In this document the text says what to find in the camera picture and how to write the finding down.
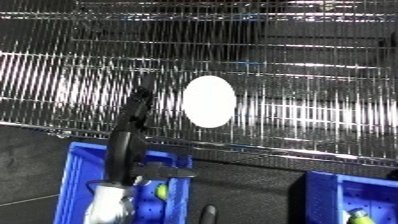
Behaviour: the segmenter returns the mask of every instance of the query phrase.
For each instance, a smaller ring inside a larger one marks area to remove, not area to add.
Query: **metal wire rack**
[[[157,75],[148,140],[226,151],[397,165],[394,0],[6,0],[1,124],[106,137]],[[194,78],[238,97],[225,126],[181,109]]]

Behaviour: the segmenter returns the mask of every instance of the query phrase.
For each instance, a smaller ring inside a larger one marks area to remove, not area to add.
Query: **black cable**
[[[103,183],[104,181],[103,180],[90,180],[90,181],[87,181],[86,182],[86,188],[87,188],[87,190],[88,191],[90,191],[90,193],[92,194],[92,195],[94,195],[94,190],[91,188],[91,184],[100,184],[100,183]]]

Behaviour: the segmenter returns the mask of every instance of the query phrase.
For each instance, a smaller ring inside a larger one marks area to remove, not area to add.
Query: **blue plastic bin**
[[[364,209],[377,224],[398,223],[398,182],[323,172],[307,174],[307,224],[343,223],[343,210]]]
[[[61,194],[55,215],[55,224],[80,224],[93,195],[85,184],[100,180],[106,147],[103,145],[72,143],[65,167]],[[168,166],[191,168],[192,160],[187,156],[148,151],[145,161],[162,161]],[[159,184],[168,185],[167,203],[154,194]],[[189,179],[152,181],[146,186],[135,187],[136,215],[134,224],[163,223],[184,224],[187,214]]]

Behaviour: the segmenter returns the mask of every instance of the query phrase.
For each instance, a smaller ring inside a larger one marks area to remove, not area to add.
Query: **yellow ball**
[[[167,195],[168,195],[168,187],[166,184],[160,184],[156,188],[156,197],[166,201],[167,200]]]

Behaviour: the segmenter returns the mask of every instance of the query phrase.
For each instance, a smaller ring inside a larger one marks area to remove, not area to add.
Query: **dark floor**
[[[52,222],[68,144],[76,140],[0,126],[0,224]],[[304,223],[305,170],[371,177],[389,171],[271,158],[259,163],[195,160],[200,176],[193,180],[188,223],[198,223],[206,204],[219,209],[221,224]]]

